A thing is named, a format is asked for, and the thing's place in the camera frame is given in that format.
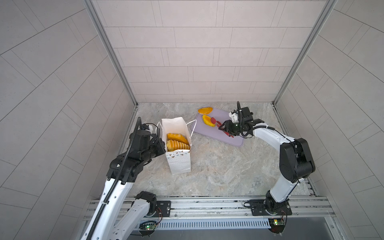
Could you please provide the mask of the left circuit board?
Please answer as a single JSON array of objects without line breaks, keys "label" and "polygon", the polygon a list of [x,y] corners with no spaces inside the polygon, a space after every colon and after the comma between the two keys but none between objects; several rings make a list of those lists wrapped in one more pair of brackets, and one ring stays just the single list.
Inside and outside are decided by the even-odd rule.
[{"label": "left circuit board", "polygon": [[140,231],[155,231],[158,226],[157,221],[145,221],[140,223],[139,230]]}]

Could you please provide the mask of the circuit board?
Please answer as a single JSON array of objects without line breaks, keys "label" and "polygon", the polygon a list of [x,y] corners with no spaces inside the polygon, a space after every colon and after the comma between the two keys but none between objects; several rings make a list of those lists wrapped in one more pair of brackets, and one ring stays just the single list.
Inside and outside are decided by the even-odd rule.
[{"label": "circuit board", "polygon": [[155,231],[158,226],[157,221],[145,221],[140,223],[139,230],[140,231]]},{"label": "circuit board", "polygon": [[271,228],[270,232],[274,234],[282,234],[286,227],[286,222],[283,219],[268,219]]}]

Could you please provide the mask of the orange pointed oval bread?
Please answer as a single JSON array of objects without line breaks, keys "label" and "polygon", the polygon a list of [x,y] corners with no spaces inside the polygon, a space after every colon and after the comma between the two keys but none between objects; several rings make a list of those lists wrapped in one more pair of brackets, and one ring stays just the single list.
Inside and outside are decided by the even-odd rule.
[{"label": "orange pointed oval bread", "polygon": [[188,142],[187,138],[185,138],[181,134],[168,133],[167,134],[167,138],[168,138],[168,140],[174,140],[174,141],[178,141],[178,142],[181,142],[181,143],[189,145],[189,142]]}]

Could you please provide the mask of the orange bread top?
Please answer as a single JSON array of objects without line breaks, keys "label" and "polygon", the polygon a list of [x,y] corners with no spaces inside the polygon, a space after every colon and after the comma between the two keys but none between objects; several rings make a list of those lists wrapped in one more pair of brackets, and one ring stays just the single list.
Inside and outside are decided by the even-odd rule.
[{"label": "orange bread top", "polygon": [[212,107],[205,107],[198,110],[198,113],[201,115],[209,115],[213,111]]}]

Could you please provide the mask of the right circuit board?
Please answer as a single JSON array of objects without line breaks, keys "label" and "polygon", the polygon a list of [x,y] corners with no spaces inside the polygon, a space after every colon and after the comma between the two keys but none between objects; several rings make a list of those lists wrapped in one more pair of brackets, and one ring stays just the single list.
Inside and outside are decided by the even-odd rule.
[{"label": "right circuit board", "polygon": [[274,234],[282,234],[286,227],[286,222],[283,219],[268,219],[271,228],[270,232]]}]

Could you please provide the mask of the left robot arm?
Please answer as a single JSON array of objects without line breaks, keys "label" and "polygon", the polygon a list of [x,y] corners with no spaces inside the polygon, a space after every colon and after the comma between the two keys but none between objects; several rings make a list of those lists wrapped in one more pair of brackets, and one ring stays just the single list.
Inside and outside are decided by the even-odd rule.
[{"label": "left robot arm", "polygon": [[126,240],[145,216],[156,213],[156,195],[142,191],[117,221],[126,196],[144,165],[166,152],[164,141],[160,137],[152,141],[151,137],[146,130],[131,134],[128,150],[111,163],[102,197],[82,235],[83,240]]}]

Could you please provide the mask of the yellow orange oval bread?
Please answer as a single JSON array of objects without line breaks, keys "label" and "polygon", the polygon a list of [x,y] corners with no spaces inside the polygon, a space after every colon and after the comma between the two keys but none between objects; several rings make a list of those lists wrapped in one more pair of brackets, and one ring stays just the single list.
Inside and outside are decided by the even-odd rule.
[{"label": "yellow orange oval bread", "polygon": [[216,124],[212,123],[212,121],[211,121],[211,117],[209,117],[208,115],[203,115],[203,116],[202,116],[202,119],[203,119],[203,122],[204,122],[206,125],[208,125],[208,126],[210,126],[210,127],[215,127],[215,126],[216,126]]}]

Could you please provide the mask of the aluminium mounting rail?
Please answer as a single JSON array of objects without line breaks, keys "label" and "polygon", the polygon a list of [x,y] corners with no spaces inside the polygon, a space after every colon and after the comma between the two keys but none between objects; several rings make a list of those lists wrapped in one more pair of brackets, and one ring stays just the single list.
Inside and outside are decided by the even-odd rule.
[{"label": "aluminium mounting rail", "polygon": [[277,215],[264,210],[264,197],[169,197],[157,198],[164,220],[334,217],[326,197],[292,196]]}]

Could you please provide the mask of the red steel kitchen tongs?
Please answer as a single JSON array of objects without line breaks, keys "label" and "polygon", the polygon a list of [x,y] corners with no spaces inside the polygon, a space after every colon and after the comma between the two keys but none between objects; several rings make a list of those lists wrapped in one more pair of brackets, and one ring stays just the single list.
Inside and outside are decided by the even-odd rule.
[{"label": "red steel kitchen tongs", "polygon": [[[215,124],[218,128],[220,128],[220,126],[222,125],[221,122],[218,122],[215,118],[211,118],[211,123],[212,124]],[[225,132],[224,130],[222,130],[222,132],[224,132],[227,136],[231,137],[231,138],[234,138],[234,136],[230,135],[229,133]]]}]

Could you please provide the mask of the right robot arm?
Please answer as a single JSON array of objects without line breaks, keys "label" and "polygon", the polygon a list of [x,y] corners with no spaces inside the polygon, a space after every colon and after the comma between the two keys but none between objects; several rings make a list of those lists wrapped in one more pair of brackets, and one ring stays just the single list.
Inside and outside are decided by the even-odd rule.
[{"label": "right robot arm", "polygon": [[280,177],[266,193],[263,203],[250,202],[246,206],[262,209],[269,215],[285,216],[290,214],[289,196],[305,178],[316,170],[308,142],[280,133],[260,119],[254,119],[248,107],[242,108],[237,102],[237,109],[229,113],[230,120],[219,126],[219,130],[230,137],[249,139],[257,137],[279,152]]}]

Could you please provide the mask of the white cartoon paper bag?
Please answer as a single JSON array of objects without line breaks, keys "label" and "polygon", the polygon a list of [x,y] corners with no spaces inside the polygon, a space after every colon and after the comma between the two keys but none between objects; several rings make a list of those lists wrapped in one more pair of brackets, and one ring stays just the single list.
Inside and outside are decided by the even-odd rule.
[{"label": "white cartoon paper bag", "polygon": [[167,134],[181,134],[187,138],[189,146],[192,148],[191,136],[196,127],[196,120],[186,123],[182,117],[173,119],[162,119],[158,122],[158,126],[162,129],[163,140],[166,144],[166,158],[173,175],[189,173],[191,171],[191,149],[190,150],[176,150],[168,152],[167,150]]}]

